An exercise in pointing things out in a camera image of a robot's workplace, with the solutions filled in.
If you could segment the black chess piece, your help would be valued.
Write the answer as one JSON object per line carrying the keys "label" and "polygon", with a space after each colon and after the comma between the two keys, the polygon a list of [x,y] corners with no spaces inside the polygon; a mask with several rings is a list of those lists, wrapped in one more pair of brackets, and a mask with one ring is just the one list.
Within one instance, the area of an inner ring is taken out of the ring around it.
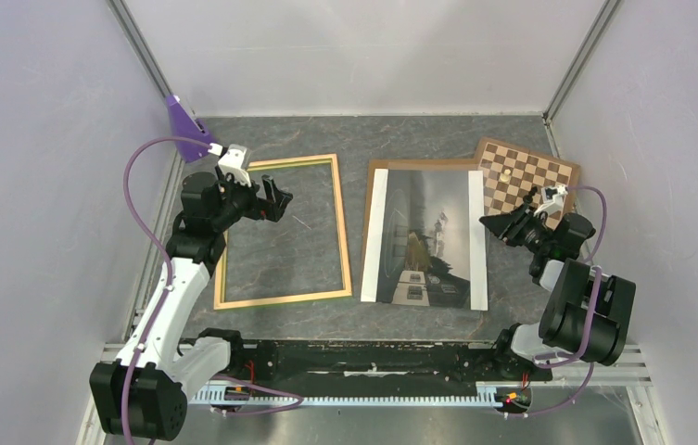
{"label": "black chess piece", "polygon": [[532,205],[537,192],[538,188],[536,186],[532,186],[531,189],[524,195],[523,202],[526,205]]}

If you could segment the purple plastic stand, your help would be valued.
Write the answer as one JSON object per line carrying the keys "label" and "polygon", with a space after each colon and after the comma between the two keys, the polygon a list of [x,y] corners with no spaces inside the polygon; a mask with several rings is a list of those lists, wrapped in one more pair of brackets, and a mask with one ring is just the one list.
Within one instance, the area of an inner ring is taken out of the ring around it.
{"label": "purple plastic stand", "polygon": [[177,95],[167,95],[165,101],[171,135],[195,140],[195,143],[186,141],[174,142],[181,158],[185,163],[191,163],[206,157],[209,145],[216,143],[213,135],[201,119],[193,118],[185,110]]}

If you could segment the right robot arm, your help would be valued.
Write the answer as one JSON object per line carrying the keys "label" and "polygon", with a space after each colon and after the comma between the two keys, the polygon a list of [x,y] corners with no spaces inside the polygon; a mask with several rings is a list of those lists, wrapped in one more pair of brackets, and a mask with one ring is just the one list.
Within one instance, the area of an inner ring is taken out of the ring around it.
{"label": "right robot arm", "polygon": [[567,213],[550,228],[528,204],[480,222],[505,245],[532,253],[528,273],[550,293],[537,323],[501,331],[490,354],[493,371],[514,378],[527,367],[615,364],[626,346],[636,285],[579,259],[584,242],[595,235],[592,223]]}

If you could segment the light wooden picture frame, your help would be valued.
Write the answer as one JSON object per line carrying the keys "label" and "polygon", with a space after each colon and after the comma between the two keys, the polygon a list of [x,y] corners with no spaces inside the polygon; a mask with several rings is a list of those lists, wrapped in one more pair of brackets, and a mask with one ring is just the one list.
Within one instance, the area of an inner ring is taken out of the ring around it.
{"label": "light wooden picture frame", "polygon": [[225,252],[218,262],[218,269],[215,276],[215,289],[213,301],[214,310],[222,311],[231,309],[245,309],[252,307],[308,302],[320,299],[348,298],[352,296],[353,290],[349,263],[349,248],[337,154],[331,153],[285,159],[256,160],[251,161],[248,164],[247,170],[249,172],[261,172],[273,169],[307,167],[321,164],[328,164],[331,172],[342,288],[338,290],[312,292],[281,297],[226,301],[225,283],[227,275],[228,252]]}

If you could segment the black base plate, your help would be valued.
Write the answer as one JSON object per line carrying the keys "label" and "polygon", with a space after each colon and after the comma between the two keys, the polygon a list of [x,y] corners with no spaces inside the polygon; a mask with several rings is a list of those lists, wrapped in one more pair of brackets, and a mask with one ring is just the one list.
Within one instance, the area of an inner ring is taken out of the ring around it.
{"label": "black base plate", "polygon": [[470,396],[476,383],[549,382],[488,342],[248,340],[224,374],[306,398]]}

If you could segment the wooden chessboard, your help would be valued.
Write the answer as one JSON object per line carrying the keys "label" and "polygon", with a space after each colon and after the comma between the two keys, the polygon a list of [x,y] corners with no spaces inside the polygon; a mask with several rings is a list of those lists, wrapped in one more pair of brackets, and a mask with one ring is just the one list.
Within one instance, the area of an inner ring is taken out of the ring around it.
{"label": "wooden chessboard", "polygon": [[[484,176],[484,208],[487,215],[510,212],[523,203],[524,195],[536,186],[533,205],[541,202],[544,186],[576,185],[581,167],[576,163],[532,151],[500,140],[484,137],[475,153],[477,167]],[[500,181],[505,169],[512,170],[508,184]]]}

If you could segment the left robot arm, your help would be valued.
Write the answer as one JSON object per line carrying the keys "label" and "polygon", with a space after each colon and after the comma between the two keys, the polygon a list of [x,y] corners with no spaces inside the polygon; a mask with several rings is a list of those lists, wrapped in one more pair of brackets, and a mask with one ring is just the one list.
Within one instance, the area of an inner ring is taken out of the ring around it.
{"label": "left robot arm", "polygon": [[243,218],[276,223],[293,194],[263,175],[260,183],[231,173],[193,173],[183,180],[182,210],[164,245],[150,308],[112,362],[99,362],[89,384],[102,430],[128,440],[175,439],[190,400],[211,378],[241,375],[247,355],[235,330],[209,329],[178,351],[187,318],[213,277],[225,233]]}

